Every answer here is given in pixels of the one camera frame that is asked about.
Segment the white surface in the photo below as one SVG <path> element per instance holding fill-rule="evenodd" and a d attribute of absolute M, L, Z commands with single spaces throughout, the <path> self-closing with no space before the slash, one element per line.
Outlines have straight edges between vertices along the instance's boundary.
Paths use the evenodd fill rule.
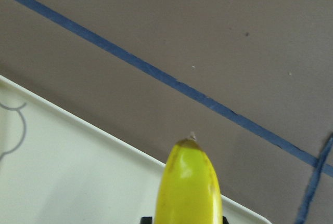
<path fill-rule="evenodd" d="M 2 223 L 139 223 L 153 216 L 164 164 L 0 76 L 0 102 L 27 123 L 0 162 Z M 0 152 L 20 140 L 16 111 L 0 108 Z M 223 197 L 231 224 L 270 223 Z"/>

